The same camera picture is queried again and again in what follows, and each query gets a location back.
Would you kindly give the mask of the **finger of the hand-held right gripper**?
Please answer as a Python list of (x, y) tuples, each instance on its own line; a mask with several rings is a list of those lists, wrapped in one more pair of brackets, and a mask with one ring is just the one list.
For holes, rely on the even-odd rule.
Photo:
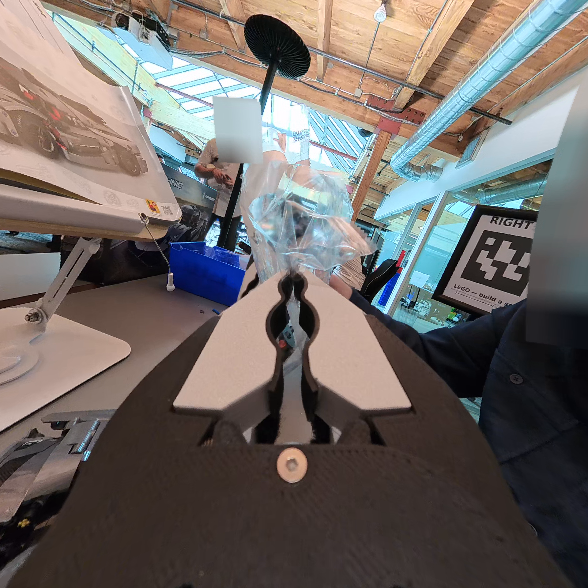
[(249, 291), (254, 289), (259, 283), (259, 276), (255, 264), (250, 264), (244, 274), (241, 287), (239, 289), (238, 300), (241, 300)]

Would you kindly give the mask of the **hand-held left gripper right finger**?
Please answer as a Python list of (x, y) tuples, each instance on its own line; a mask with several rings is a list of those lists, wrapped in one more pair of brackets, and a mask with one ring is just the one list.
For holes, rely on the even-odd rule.
[(302, 351), (301, 393), (314, 443), (336, 443), (334, 434), (363, 422), (412, 414), (412, 404), (368, 316), (312, 273), (293, 274)]

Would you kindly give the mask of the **clear bag of lego parts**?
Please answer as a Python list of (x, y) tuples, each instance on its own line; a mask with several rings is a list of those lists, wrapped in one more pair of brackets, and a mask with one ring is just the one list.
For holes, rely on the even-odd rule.
[[(371, 250), (350, 223), (353, 210), (342, 171), (311, 155), (309, 109), (266, 107), (261, 164), (246, 165), (240, 211), (259, 283), (284, 270), (309, 271), (328, 283), (338, 266)], [(279, 239), (280, 207), (301, 200), (312, 210), (302, 239)]]

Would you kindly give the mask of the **blue plastic bin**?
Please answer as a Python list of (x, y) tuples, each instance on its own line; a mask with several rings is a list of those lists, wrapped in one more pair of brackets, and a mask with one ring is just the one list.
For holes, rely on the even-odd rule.
[(225, 306), (237, 301), (246, 270), (207, 258), (203, 242), (175, 242), (169, 253), (177, 288)]

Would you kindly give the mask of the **white metal book stand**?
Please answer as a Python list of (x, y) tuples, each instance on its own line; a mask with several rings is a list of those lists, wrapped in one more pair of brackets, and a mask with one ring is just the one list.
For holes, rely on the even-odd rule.
[(170, 187), (148, 204), (146, 189), (122, 204), (70, 199), (1, 185), (1, 228), (77, 236), (66, 262), (33, 307), (1, 309), (1, 431), (99, 375), (130, 354), (127, 342), (56, 313), (102, 239), (158, 239), (181, 216)]

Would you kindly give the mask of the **lego car model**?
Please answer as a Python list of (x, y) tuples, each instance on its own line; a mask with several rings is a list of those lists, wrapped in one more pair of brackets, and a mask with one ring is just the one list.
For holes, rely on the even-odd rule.
[(1, 567), (29, 548), (61, 510), (115, 409), (50, 413), (1, 455)]

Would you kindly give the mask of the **lego instruction booklet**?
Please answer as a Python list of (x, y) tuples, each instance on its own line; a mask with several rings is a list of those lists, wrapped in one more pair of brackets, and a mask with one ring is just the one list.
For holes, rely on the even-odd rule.
[(1, 180), (180, 217), (129, 88), (84, 69), (36, 1), (1, 1)]

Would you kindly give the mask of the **person's right forearm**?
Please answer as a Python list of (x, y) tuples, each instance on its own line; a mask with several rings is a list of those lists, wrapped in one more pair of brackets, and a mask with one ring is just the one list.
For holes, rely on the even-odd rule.
[(376, 317), (425, 361), (459, 398), (479, 398), (504, 330), (519, 305), (496, 309), (471, 322), (420, 334), (369, 304), (357, 290), (347, 298), (364, 313)]

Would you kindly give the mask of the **black lego set box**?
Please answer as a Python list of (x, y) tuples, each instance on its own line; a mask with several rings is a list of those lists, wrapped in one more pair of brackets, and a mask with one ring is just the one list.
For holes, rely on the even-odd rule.
[(198, 180), (163, 165), (181, 217), (168, 230), (170, 242), (203, 242), (210, 228), (217, 191)]

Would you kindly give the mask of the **black office chair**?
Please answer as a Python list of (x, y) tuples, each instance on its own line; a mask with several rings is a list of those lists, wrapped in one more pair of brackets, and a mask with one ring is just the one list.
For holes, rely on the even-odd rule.
[(397, 274), (398, 270), (397, 260), (388, 259), (383, 261), (376, 270), (365, 278), (360, 294), (369, 303), (372, 303), (378, 292)]

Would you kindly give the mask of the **black framed marker sign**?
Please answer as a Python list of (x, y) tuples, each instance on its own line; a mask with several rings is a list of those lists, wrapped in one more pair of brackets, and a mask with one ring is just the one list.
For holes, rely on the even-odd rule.
[(538, 212), (477, 205), (432, 299), (488, 315), (527, 297)]

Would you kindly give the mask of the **black pole with round disc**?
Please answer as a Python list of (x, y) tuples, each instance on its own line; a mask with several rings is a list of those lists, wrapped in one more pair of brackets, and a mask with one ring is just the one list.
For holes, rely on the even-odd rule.
[(233, 251), (232, 219), (246, 165), (262, 162), (262, 117), (275, 76), (298, 79), (310, 68), (310, 52), (301, 37), (284, 22), (257, 14), (245, 23), (245, 40), (254, 57), (267, 67), (259, 100), (215, 98), (215, 133), (219, 158), (238, 165), (221, 223), (217, 246)]

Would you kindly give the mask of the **person's torso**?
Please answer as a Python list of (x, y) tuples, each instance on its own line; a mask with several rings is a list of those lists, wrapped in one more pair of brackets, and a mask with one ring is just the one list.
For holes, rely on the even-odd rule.
[(527, 342), (508, 307), (481, 430), (525, 519), (576, 587), (587, 587), (587, 350)]

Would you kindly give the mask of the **white ceiling unit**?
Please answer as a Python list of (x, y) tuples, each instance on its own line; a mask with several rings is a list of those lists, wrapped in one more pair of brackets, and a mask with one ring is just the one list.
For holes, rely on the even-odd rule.
[(111, 29), (142, 60), (165, 70), (172, 69), (169, 37), (158, 20), (138, 12), (116, 12), (111, 20)]

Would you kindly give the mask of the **silver ventilation duct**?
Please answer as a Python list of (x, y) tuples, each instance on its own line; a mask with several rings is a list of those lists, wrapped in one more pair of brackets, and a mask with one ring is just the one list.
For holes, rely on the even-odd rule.
[(442, 168), (412, 159), (586, 8), (587, 1), (531, 3), (392, 156), (393, 172), (413, 182), (437, 181)]

